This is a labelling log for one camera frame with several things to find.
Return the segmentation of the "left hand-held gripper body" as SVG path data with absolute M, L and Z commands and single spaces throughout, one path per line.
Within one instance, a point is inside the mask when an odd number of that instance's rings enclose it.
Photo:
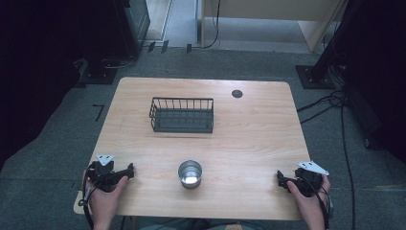
M 112 192 L 120 179 L 125 176 L 125 171 L 114 171 L 113 159 L 113 155 L 98 155 L 86 173 L 93 184 L 106 193 Z

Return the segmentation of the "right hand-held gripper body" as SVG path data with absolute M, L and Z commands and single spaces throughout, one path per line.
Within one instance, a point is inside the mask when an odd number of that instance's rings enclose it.
M 322 187 L 323 176 L 329 175 L 329 171 L 319 166 L 314 161 L 298 163 L 298 169 L 294 171 L 295 178 L 292 182 L 297 186 L 303 196 L 311 197 Z

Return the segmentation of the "person's right hand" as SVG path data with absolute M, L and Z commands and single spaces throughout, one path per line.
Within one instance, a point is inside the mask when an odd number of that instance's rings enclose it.
M 292 182 L 288 181 L 287 186 L 289 191 L 295 198 L 298 210 L 306 223 L 308 230 L 326 230 L 325 227 L 325 215 L 322 211 L 322 206 L 320 201 L 324 202 L 326 210 L 328 210 L 328 198 L 327 193 L 330 189 L 330 182 L 326 175 L 323 176 L 322 189 L 319 191 L 318 195 L 312 197 L 306 197 L 301 194 L 297 186 Z

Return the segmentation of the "person's left hand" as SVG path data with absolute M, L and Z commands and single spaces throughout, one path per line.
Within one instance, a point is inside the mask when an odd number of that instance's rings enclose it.
M 89 206 L 93 214 L 92 230 L 110 230 L 127 182 L 128 177 L 124 176 L 120 179 L 113 192 L 106 193 L 96 189 L 90 195 Z

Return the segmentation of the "shiny metal cup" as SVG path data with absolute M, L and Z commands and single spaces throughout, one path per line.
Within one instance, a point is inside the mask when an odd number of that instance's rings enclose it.
M 203 169 L 197 161 L 186 160 L 180 164 L 177 173 L 185 189 L 195 189 L 201 183 Z

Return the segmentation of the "dark equipment cabinet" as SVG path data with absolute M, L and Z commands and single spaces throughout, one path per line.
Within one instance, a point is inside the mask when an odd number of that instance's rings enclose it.
M 113 0 L 113 4 L 124 53 L 127 57 L 135 58 L 141 52 L 150 25 L 147 0 Z

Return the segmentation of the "light wooden cabinet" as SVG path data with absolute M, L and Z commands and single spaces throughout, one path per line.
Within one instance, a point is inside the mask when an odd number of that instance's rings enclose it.
M 276 19 L 297 21 L 308 50 L 314 52 L 331 22 L 348 0 L 196 0 L 200 6 L 201 46 L 206 45 L 207 17 Z

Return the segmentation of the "black stand base plate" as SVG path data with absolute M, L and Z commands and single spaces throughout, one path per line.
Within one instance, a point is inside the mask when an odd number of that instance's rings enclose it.
M 330 76 L 321 73 L 316 67 L 309 65 L 295 66 L 303 89 L 334 89 L 335 84 Z
M 95 59 L 85 60 L 85 68 L 81 73 L 79 83 L 83 84 L 112 84 L 117 70 L 107 68 L 102 60 L 98 57 Z

